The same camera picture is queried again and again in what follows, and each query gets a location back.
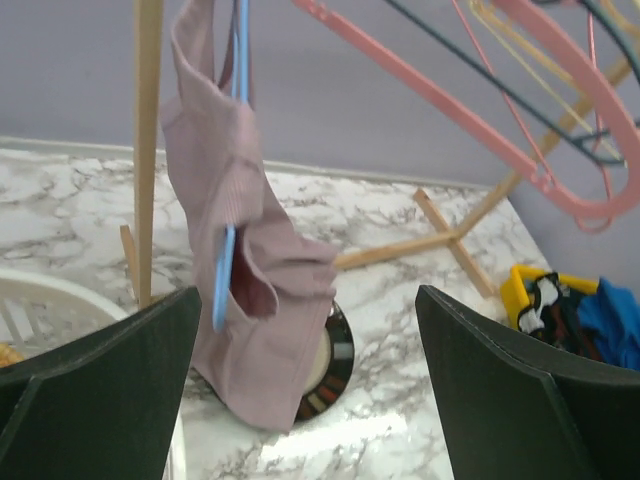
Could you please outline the woven wicker fan tray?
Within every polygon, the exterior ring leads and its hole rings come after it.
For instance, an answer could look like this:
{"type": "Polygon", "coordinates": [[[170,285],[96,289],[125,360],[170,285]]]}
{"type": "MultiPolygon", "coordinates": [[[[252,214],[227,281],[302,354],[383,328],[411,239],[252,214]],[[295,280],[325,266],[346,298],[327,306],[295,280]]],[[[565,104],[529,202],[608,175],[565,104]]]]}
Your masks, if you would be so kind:
{"type": "Polygon", "coordinates": [[[24,357],[21,353],[6,343],[0,344],[0,367],[8,367],[10,365],[22,362],[24,357]]]}

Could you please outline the pink plastic hanger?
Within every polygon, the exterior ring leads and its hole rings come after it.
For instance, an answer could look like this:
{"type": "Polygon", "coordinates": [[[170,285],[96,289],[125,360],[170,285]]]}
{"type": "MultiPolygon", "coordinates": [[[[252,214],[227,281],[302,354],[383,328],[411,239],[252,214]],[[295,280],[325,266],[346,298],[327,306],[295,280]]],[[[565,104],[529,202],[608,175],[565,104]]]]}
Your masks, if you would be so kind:
{"type": "MultiPolygon", "coordinates": [[[[455,97],[506,140],[529,152],[496,88],[381,1],[342,1],[339,12],[366,35],[455,97]]],[[[337,167],[487,185],[508,164],[309,12],[296,18],[303,146],[337,167]]],[[[514,106],[534,142],[544,126],[514,106]]]]}

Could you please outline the cream plastic hanger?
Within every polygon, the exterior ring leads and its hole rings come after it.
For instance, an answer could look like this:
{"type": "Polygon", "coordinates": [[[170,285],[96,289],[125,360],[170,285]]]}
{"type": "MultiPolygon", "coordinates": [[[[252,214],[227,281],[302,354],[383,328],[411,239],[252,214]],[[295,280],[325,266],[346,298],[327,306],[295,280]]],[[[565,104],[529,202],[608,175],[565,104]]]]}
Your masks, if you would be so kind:
{"type": "Polygon", "coordinates": [[[576,107],[571,107],[556,92],[551,85],[533,68],[533,66],[519,53],[518,47],[540,66],[557,77],[566,86],[580,93],[575,81],[563,68],[543,54],[537,47],[526,40],[520,33],[513,30],[506,20],[501,20],[496,14],[496,8],[492,2],[471,0],[469,8],[476,19],[491,32],[502,47],[524,68],[524,70],[559,104],[569,117],[577,121],[577,124],[586,132],[594,133],[595,130],[584,119],[585,114],[579,114],[576,107]]]}

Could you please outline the blue garment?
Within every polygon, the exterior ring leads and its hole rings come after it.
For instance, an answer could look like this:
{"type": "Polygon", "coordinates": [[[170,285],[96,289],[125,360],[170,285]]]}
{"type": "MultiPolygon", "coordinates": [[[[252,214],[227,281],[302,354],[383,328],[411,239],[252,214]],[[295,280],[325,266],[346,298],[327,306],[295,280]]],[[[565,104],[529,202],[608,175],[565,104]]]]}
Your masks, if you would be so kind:
{"type": "Polygon", "coordinates": [[[629,289],[601,277],[596,293],[580,301],[578,317],[606,363],[639,370],[639,304],[629,289]]]}

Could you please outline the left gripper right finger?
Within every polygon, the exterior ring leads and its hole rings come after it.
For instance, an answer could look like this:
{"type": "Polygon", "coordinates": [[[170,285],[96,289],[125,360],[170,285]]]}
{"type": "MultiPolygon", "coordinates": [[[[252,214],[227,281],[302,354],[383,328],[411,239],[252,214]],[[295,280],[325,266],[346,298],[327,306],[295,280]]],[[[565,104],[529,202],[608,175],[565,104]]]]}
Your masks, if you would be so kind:
{"type": "Polygon", "coordinates": [[[415,308],[455,479],[638,479],[638,372],[549,346],[431,285],[415,308]]]}

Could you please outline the yellow plastic bin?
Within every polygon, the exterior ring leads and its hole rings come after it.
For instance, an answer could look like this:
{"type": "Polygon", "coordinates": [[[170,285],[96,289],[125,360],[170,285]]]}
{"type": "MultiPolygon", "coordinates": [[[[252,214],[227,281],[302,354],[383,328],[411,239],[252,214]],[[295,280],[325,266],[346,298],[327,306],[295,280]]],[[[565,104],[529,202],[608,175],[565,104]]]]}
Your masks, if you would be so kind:
{"type": "MultiPolygon", "coordinates": [[[[510,269],[508,279],[500,287],[500,295],[512,328],[518,329],[518,315],[532,299],[528,286],[544,274],[546,270],[528,265],[516,264],[510,269]]],[[[559,281],[589,295],[596,292],[599,283],[563,273],[559,274],[559,281]]]]}

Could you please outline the mauve tank top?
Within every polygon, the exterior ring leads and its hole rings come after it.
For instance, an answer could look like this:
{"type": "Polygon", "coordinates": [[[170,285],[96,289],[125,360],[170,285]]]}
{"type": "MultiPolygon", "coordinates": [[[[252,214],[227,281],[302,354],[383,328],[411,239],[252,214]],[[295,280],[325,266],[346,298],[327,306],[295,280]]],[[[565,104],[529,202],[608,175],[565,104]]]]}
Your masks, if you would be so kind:
{"type": "Polygon", "coordinates": [[[266,178],[254,110],[214,70],[210,1],[171,31],[178,95],[161,110],[168,175],[185,211],[201,297],[192,366],[247,424],[286,432],[312,371],[335,290],[330,245],[298,234],[266,178]],[[216,263],[236,227],[225,323],[212,326],[216,263]]]}

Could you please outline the teal plastic hanger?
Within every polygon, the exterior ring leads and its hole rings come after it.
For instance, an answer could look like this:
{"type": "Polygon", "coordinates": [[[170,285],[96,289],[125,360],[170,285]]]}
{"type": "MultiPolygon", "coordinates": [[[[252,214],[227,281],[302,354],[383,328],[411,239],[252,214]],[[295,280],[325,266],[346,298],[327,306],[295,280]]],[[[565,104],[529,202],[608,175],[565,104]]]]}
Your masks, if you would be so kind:
{"type": "Polygon", "coordinates": [[[486,59],[483,59],[485,63],[482,66],[479,62],[474,60],[469,54],[459,49],[452,41],[442,36],[433,27],[428,26],[423,20],[418,18],[408,8],[401,5],[398,1],[386,0],[386,3],[390,5],[394,10],[404,16],[407,20],[412,22],[415,26],[427,33],[430,37],[435,39],[439,44],[444,46],[451,53],[456,55],[460,60],[466,63],[469,67],[480,74],[490,84],[497,88],[503,95],[508,98],[507,103],[514,101],[519,107],[522,107],[527,113],[532,115],[537,121],[544,126],[549,127],[553,133],[559,134],[562,140],[570,143],[574,148],[589,158],[594,164],[603,167],[627,167],[626,160],[620,157],[618,154],[613,155],[611,158],[601,156],[596,153],[591,153],[584,146],[588,136],[585,138],[572,137],[566,127],[561,127],[558,122],[552,122],[546,115],[539,112],[533,105],[527,100],[521,98],[512,88],[508,87],[504,82],[499,80],[493,73],[492,68],[488,64],[486,59]]]}

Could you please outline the dark rimmed ceramic plate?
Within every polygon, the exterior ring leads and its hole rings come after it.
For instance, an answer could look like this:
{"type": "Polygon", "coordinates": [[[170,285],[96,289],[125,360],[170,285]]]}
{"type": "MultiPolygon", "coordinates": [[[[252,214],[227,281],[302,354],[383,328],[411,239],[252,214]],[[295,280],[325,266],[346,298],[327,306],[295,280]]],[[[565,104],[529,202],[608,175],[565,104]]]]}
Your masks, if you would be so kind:
{"type": "Polygon", "coordinates": [[[296,413],[296,422],[316,418],[338,401],[351,379],[354,360],[355,346],[350,325],[342,309],[333,301],[296,413]]]}

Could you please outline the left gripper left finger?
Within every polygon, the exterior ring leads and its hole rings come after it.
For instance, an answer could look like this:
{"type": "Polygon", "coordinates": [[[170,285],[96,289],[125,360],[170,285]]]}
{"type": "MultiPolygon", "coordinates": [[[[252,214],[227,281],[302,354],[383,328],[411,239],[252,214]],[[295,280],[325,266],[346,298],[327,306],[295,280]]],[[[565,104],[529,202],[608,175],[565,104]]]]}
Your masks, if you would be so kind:
{"type": "Polygon", "coordinates": [[[184,288],[2,368],[2,478],[186,478],[180,403],[199,314],[184,288]]]}

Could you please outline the dark navy garment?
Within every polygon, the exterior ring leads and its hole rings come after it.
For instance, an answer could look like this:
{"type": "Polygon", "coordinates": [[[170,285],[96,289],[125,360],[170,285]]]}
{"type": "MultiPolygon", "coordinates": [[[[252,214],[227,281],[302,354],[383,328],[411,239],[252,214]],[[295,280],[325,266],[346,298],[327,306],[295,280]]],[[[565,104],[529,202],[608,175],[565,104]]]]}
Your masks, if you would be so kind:
{"type": "Polygon", "coordinates": [[[554,304],[544,307],[541,319],[544,327],[534,334],[535,338],[584,358],[602,360],[592,336],[580,326],[575,305],[567,297],[561,297],[554,304]]]}

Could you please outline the white plastic dish rack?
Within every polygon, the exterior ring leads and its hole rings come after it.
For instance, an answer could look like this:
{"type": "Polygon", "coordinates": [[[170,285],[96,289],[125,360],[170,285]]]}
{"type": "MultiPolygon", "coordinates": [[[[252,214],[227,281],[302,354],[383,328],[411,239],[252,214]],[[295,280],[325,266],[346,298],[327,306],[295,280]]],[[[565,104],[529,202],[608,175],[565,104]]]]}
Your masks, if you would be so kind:
{"type": "Polygon", "coordinates": [[[128,316],[104,296],[44,274],[1,270],[1,343],[24,360],[128,316]]]}

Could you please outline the wooden clothes rack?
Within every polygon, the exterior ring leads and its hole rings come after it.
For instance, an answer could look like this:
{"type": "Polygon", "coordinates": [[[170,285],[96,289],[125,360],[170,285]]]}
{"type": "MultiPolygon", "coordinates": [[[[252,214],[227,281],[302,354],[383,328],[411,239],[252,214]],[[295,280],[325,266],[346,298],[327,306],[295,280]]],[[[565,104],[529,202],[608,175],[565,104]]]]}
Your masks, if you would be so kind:
{"type": "MultiPolygon", "coordinates": [[[[397,2],[391,4],[401,15],[436,39],[505,94],[508,106],[520,105],[547,126],[546,136],[541,141],[533,143],[533,153],[527,156],[511,145],[495,129],[485,124],[478,115],[460,101],[344,16],[328,10],[325,5],[316,1],[299,1],[296,5],[438,108],[512,168],[511,174],[497,185],[458,226],[450,227],[446,223],[440,223],[438,233],[431,237],[340,255],[335,262],[338,268],[342,270],[359,268],[441,246],[459,251],[462,248],[461,239],[522,179],[527,179],[556,206],[578,220],[586,218],[611,220],[638,205],[639,127],[637,121],[625,111],[614,89],[627,75],[638,74],[639,48],[630,45],[621,36],[618,26],[611,19],[606,7],[599,6],[593,1],[585,1],[582,4],[609,32],[622,52],[621,58],[615,65],[606,73],[601,73],[596,66],[594,54],[584,54],[557,23],[542,11],[541,2],[499,1],[496,4],[512,20],[525,27],[554,56],[548,59],[541,52],[534,51],[532,54],[537,61],[549,67],[558,67],[560,77],[568,77],[573,88],[582,94],[573,106],[566,108],[560,120],[551,122],[501,83],[492,73],[486,58],[480,61],[473,60],[469,55],[458,50],[448,39],[442,37],[434,28],[415,17],[404,6],[397,2]],[[596,155],[592,155],[590,159],[603,169],[617,165],[628,169],[627,184],[621,193],[609,195],[603,202],[589,202],[567,190],[555,179],[551,169],[547,169],[543,175],[538,174],[537,168],[545,163],[546,155],[559,141],[564,140],[576,149],[582,150],[586,142],[596,142],[606,136],[612,136],[618,142],[619,153],[609,159],[596,155]]],[[[163,8],[164,4],[161,1],[137,1],[134,4],[135,225],[122,226],[120,233],[134,292],[138,303],[142,306],[147,306],[155,300],[151,294],[151,262],[163,8]]]]}

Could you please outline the light blue wire hanger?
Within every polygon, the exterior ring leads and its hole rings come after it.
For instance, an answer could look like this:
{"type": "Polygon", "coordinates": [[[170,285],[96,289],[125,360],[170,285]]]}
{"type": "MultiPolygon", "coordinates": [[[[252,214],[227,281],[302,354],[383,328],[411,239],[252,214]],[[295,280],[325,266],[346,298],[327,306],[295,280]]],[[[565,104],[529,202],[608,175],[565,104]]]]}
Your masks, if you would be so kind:
{"type": "MultiPolygon", "coordinates": [[[[247,103],[249,101],[249,10],[250,1],[233,2],[232,14],[232,61],[231,95],[234,99],[247,103]]],[[[225,323],[228,303],[236,227],[225,226],[224,240],[216,263],[216,284],[213,295],[212,326],[220,331],[225,323]]]]}

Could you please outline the striped black white garment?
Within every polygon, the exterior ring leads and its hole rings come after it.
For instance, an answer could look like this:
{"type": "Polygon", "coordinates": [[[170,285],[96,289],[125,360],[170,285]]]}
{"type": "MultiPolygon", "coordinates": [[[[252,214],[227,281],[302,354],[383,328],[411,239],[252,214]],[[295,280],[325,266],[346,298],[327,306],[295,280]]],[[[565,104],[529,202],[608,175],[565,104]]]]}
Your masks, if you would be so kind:
{"type": "Polygon", "coordinates": [[[545,328],[542,312],[552,307],[564,297],[565,289],[555,272],[539,276],[529,282],[528,293],[533,295],[529,305],[524,307],[517,317],[517,328],[525,334],[531,334],[545,328]]]}

